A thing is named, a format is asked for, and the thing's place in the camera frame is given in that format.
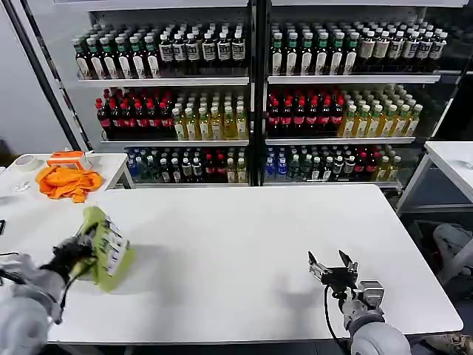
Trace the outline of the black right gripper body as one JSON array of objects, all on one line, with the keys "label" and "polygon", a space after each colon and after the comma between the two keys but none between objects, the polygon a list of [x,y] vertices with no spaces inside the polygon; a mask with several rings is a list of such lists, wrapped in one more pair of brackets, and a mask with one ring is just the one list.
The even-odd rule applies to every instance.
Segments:
[{"label": "black right gripper body", "polygon": [[321,283],[332,289],[334,297],[340,297],[347,290],[357,289],[358,272],[345,267],[328,268],[321,276]]}]

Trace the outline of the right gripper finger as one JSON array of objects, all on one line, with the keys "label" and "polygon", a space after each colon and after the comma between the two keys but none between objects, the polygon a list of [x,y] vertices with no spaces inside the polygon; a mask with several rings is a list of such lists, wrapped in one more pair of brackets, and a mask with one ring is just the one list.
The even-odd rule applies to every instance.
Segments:
[{"label": "right gripper finger", "polygon": [[358,263],[352,261],[350,256],[348,254],[345,254],[342,250],[339,250],[338,253],[347,271],[351,274],[357,274]]},{"label": "right gripper finger", "polygon": [[322,284],[328,284],[332,271],[319,263],[311,251],[307,252],[309,262],[309,272]]}]

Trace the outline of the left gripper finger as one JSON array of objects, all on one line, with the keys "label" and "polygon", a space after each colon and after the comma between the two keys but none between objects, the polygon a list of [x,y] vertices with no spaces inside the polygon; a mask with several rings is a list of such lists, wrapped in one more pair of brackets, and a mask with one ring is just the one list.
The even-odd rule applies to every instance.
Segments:
[{"label": "left gripper finger", "polygon": [[111,220],[102,219],[97,222],[96,246],[99,249],[120,249],[124,247],[124,238]]},{"label": "left gripper finger", "polygon": [[126,244],[106,244],[101,251],[101,268],[110,277],[114,276],[126,253]]}]

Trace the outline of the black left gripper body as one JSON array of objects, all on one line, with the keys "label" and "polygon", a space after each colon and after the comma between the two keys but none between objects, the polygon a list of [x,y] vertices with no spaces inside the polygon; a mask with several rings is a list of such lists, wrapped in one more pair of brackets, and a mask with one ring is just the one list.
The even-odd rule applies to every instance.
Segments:
[{"label": "black left gripper body", "polygon": [[58,274],[65,283],[68,283],[69,274],[75,265],[82,260],[94,257],[92,238],[75,236],[65,239],[52,248],[52,259],[39,268]]}]

